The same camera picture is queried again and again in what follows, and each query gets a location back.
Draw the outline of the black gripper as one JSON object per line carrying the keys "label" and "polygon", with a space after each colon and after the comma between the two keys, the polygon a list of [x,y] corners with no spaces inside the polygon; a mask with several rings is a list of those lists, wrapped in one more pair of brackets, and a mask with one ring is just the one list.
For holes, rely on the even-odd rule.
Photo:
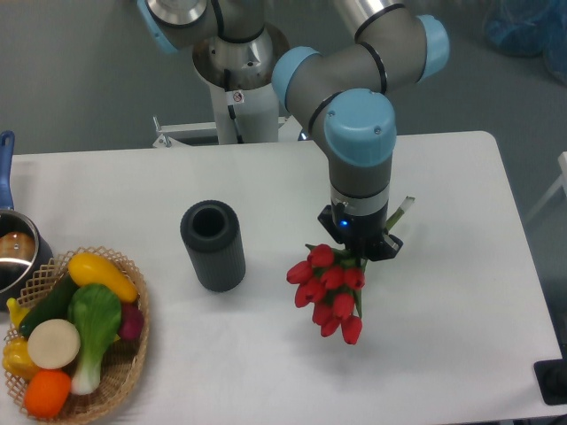
{"label": "black gripper", "polygon": [[317,219],[332,239],[353,256],[369,261],[394,259],[403,242],[385,233],[387,206],[372,214],[356,216],[346,212],[344,205],[325,205]]}

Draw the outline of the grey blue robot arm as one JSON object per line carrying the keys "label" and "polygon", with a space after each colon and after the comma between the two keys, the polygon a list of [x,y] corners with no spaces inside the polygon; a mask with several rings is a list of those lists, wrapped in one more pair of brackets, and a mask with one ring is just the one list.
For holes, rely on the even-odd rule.
{"label": "grey blue robot arm", "polygon": [[353,38],[331,55],[292,48],[261,1],[141,1],[166,51],[191,48],[210,90],[221,144],[274,142],[286,110],[329,164],[330,204],[319,215],[356,258],[392,259],[401,240],[386,226],[397,130],[388,91],[423,81],[449,57],[443,25],[401,1],[337,1]]}

